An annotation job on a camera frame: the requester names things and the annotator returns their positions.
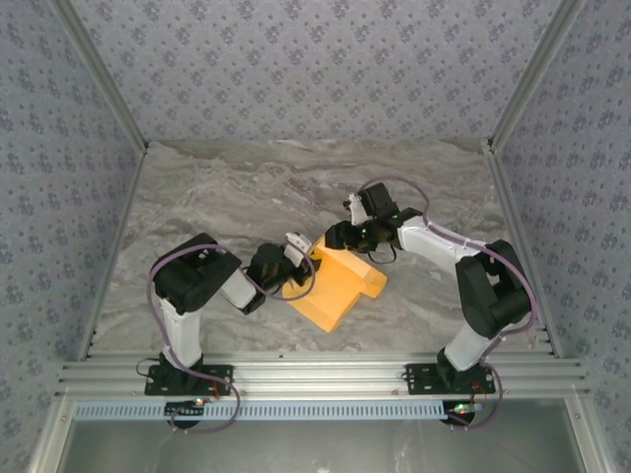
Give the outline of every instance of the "wire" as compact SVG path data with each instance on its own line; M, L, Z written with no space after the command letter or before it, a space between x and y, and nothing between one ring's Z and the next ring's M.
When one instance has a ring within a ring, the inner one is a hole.
M486 389L484 389L482 387L482 384L480 384L477 381L472 381L471 382L471 386L473 387L473 389L478 389L482 392L482 394L484 394L484 401L482 402L482 407L486 406ZM471 397L471 400L475 399L475 394L473 394L473 396Z
M171 414L171 416L169 417L169 424L171 424L171 427L173 428L173 430L175 432L184 432L185 434L188 434L189 432L193 432L194 434L210 434L209 432L206 433L201 433L199 429L196 429L194 431L192 431L191 429L181 429L180 427L178 427L175 424L175 418L179 415L179 413L181 411L183 411L185 409L185 407L181 406L178 407L177 409L174 410L174 412Z
M138 375L143 376L143 377L149 377L149 373L147 372L147 374L141 373L139 368L140 368L140 364L143 362L159 362L160 360L158 358L143 358L142 360L140 360L137 364L136 364L136 372L138 373Z
M522 271L520 271L520 269L517 266L515 266L511 261L506 259L504 256L496 253L495 251L487 248L486 246L482 246L473 241L470 241L464 236L446 234L445 232L442 232L440 229L437 229L435 225L429 221L429 218L428 218L428 211L430 208L429 196L416 182L412 180L409 180L405 177L400 177L398 175L392 175L392 174L383 175L383 176L371 179L368 182L365 182L359 189L357 189L356 192L364 190L369 185L374 184L375 182L381 182L382 180L398 180L400 182L404 182L408 184L409 186L411 186L413 189L415 189L419 194L421 194L421 196L423 197L423 200L425 201L425 205L423 206L423 210L422 210L423 222L425 223L427 228L430 231L432 231L434 234L452 243L468 246L469 248L475 249L477 251L480 251L482 253L485 253L491 256L496 261L499 261L500 263L502 263L509 271L511 271L515 275L515 277L520 281L520 283L522 283L522 286L524 287L524 290L526 291L526 294L528 296L528 301L530 302L530 318L528 319L528 322L519 328L506 330L505 332L500 333L496 337L496 340L487 348L487 350L482 354L480 358L484 359L489 353L491 353L499 345L502 338L505 337L506 335L515 335L515 334L530 330L530 328L536 323L536 319L537 319L536 296L534 295L534 290L532 289L532 286L530 285L530 283L528 282L528 280L526 279L526 276L524 276Z
M480 366L491 370L491 372L495 375L495 379L497 381L497 389L498 389L499 397L489 417L484 419L479 424L475 424L471 426L467 421L464 421L463 419L461 419L458 416L455 416L454 414L447 415L447 417L449 417L450 419L461 423L462 426L469 431L476 431L478 429L482 429L483 427L486 427L491 422L493 422L495 418L497 417L498 413L500 412L500 404L502 404L502 400L504 399L504 386L502 384L502 378L498 375L497 370L495 370L495 367L493 367L492 365L486 362L480 362Z
M392 245L390 245L390 249L392 250L392 259L390 261L375 261L373 259L373 252L372 251L368 252L368 257L375 264L390 264L390 263L393 263L394 261L396 261L396 250L394 249L394 246L392 246Z
M248 269L249 269L249 266L245 266L245 267L243 267L243 268L242 268L242 271L245 273L245 275L246 275L246 273L247 273L247 270L248 270ZM270 294L271 294L272 296L277 295L277 294L278 294L278 292L279 292L281 289L283 289L284 284L285 284L285 283L283 283L283 284L279 284L279 285L276 287L276 289L275 289L273 292L271 292Z
M307 290L304 291L302 294L299 294L299 295L294 296L292 298L279 298L278 296L274 296L273 294L268 293L267 291L262 289L254 281L252 281L251 278L247 274L244 273L245 278L259 292L261 292L265 296L267 296L267 297L269 297L271 299L274 299L276 301L287 301L287 302L289 302L289 301L296 301L296 300L298 300L300 298L303 298L308 293L310 293L313 290L314 285L316 284L316 268L314 267L314 264L311 261L311 259L309 258L309 256L301 248L298 248L297 246L292 244L290 241L287 241L287 244L289 244L290 246L294 247L298 252L300 252L307 259L307 263L309 265L309 269L310 269L311 274L312 274L311 284L307 288ZM166 265L168 265L169 263L171 263L172 261L174 261L174 260L176 260L178 258L181 258L182 256L185 256L186 254L194 253L196 251L202 251L204 249L212 249L212 250L215 250L215 251L228 252L228 248L226 248L225 246L223 246L221 244L218 244L218 243L197 244L195 246L191 246L189 248L185 248L185 249L181 249L180 251L176 251L176 252L170 254L169 256L167 256L166 258L162 259L158 263L156 263L151 268L151 271L149 272L149 277L147 279L147 288L146 288L147 304L149 305L149 311L151 312L151 315L154 317L154 320L156 321L156 323L158 324L158 328L160 329L160 333L161 333L162 338L163 338L163 340L165 342L165 348L169 352L169 355L171 355L171 358L174 361L175 365L181 371L183 371L183 372L185 372L187 374L190 374L191 376L195 376L195 377L199 377L201 379L207 379L209 381L219 382L221 384L224 384L225 386L227 386L230 389L230 391L235 393L235 398L237 400L237 406L235 407L235 411L233 412L233 415L230 417L230 419L228 419L228 421L226 421L225 423L221 424L220 426L209 428L209 429L189 430L189 429L180 429L180 428L178 428L175 425L175 423L172 422L172 427L174 429L176 429L178 432L186 432L186 433L191 433L191 434L194 434L194 435L211 434L211 433L215 433L215 432L221 432L221 431L226 430L229 426L231 426L234 422L236 422L237 421L237 417L239 416L239 413L241 411L241 403L242 403L241 395L239 394L239 391L237 390L237 388L230 381L225 380L222 377L215 376L213 374L206 374L204 372L195 372L194 370L191 370L189 367L187 367L185 364L183 364L181 362L181 360L177 357L177 354L175 353L175 350L171 346L171 340L169 339L169 333L167 331L167 325L165 324L163 319L159 316L158 311L156 310L156 306L154 305L154 302L153 302L153 293L154 293L153 292L153 281L154 281L154 278L156 277L156 275L160 272L160 270L162 268L164 268Z
M502 341L502 339L505 336L507 336L507 335L515 335L515 334L518 334L518 333L526 332L526 331L530 330L530 328L536 323L537 308L536 308L536 296L534 295L534 290L532 289L532 286L530 285L530 283L528 282L526 276L524 276L522 271L520 271L520 269L516 265L514 265L511 261L506 259L501 254L498 254L497 252L493 251L492 249L487 248L486 246L482 246L482 245L477 244L477 243L475 243L473 241L470 241L470 240L468 240L467 238L465 238L463 236L457 236L456 234L454 234L454 235L446 234L445 232L441 231L440 229L437 229L434 226L434 224L432 222L430 222L430 220L428 218L428 211L429 211L429 208L430 208L430 198L425 193L425 191L416 182L414 182L412 180L409 180L409 179L407 179L405 177L400 177L398 175L384 175L384 176L381 176L381 177L376 177L374 179L371 179L368 182L365 182L357 190L357 192L359 192L361 190L364 190L369 185L371 185L371 184L373 184L375 182L380 182L382 180L398 180L400 182L404 182L404 183L408 184L413 189L415 189L419 194L421 194L421 196L423 197L423 200L425 201L425 205L424 205L423 210L422 210L422 218L423 218L423 222L425 223L425 225L427 226L427 228L431 232L433 232L434 234L438 235L439 237L441 237L443 239L446 239L447 241L450 241L450 242L456 243L456 244L461 244L463 246L468 246L469 248L472 248L472 249L480 251L480 252L482 252L484 254L487 254L487 255L491 256L492 258L494 258L496 261L499 261L501 264L503 264L509 271L511 271L515 275L515 277L520 281L520 283L522 283L522 286L524 287L524 290L526 291L526 294L528 296L528 301L530 302L530 318L528 319L526 324L521 326L521 327L514 328L514 329L509 329L509 330L506 330L504 332L499 333L495 337L495 340L493 340L493 342L491 342L491 344L487 347L487 349L482 353L482 355L480 356L480 360L478 362L480 366L488 368L489 370L491 370L492 373L495 374L495 378L497 379L497 383L498 383L499 399L498 399L497 404L495 405L493 411L491 412L491 415L489 417L487 417L481 423L470 427L469 424L466 421L463 421L462 419L460 419L460 418L458 418L458 417L456 417L456 416L454 416L452 414L449 414L450 418L455 419L458 422L461 422L462 424L465 424L465 426L468 429L471 429L471 430L473 430L473 429L480 429L480 428L490 424L497 417L497 413L499 412L499 409L500 409L500 404L502 403L502 399L504 398L504 389L502 387L502 380L500 379L500 376L498 375L498 373L495 370L495 368L493 368L491 365L489 365L488 363L485 362L486 357L493 350L495 350L495 348L497 348L497 346L500 344L500 342Z

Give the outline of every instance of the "wall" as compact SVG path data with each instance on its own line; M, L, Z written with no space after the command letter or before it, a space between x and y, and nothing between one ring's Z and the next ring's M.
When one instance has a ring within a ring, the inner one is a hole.
M557 0L75 0L148 140L489 136Z
M0 8L0 470L78 353L136 163L45 0Z
M588 0L502 151L566 355L631 471L631 5Z

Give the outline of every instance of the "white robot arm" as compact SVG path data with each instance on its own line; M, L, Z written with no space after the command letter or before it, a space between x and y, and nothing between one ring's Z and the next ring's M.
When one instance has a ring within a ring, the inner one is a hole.
M512 273L468 246L486 246L521 270L507 242L470 240L434 224L417 210L399 211L382 183L351 194L344 205L351 212L351 221L340 222L326 232L328 247L369 252L385 242L422 255L456 278L465 324L438 355L438 371L446 385L466 379L462 373L474 368L495 346L500 332L519 323L529 312L526 291ZM488 276L497 276L498 281L491 283Z
M278 287L289 279L302 285L310 276L305 255L311 251L312 242L293 233L287 233L285 239L289 244L261 245L247 268L249 278L263 290ZM177 251L204 244L215 245L217 241L200 234L163 255L156 264ZM203 363L200 310L215 294L243 313L254 311L265 301L265 296L244 275L241 264L233 253L203 249L171 261L154 278L171 348L187 368ZM169 347L163 349L161 358L176 370Z

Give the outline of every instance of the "orange box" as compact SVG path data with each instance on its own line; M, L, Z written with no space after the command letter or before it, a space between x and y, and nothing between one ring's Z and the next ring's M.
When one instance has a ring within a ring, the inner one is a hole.
M313 257L321 260L314 289L304 298L288 304L326 332L337 328L360 295L376 299L386 285L387 276L384 273L350 251L327 248L324 238L315 245ZM297 296L309 284L308 281L301 288L286 283L283 297Z

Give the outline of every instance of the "floor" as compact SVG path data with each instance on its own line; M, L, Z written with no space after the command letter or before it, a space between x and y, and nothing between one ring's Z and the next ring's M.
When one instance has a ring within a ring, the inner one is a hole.
M261 243L280 243L286 232L317 239L347 218L342 201L349 192L393 173L425 188L436 222L469 237L506 237L491 176L475 143L152 143L93 350L162 347L144 296L147 273L160 255L190 237L206 232L246 264ZM421 207L404 184L387 186L401 206ZM361 297L332 333L288 304L268 301L243 315L216 297L202 309L202 348L433 352L444 347L463 322L452 277L407 253L380 270L388 276L382 296L376 301ZM514 337L501 350L528 350L532 341L532 334Z

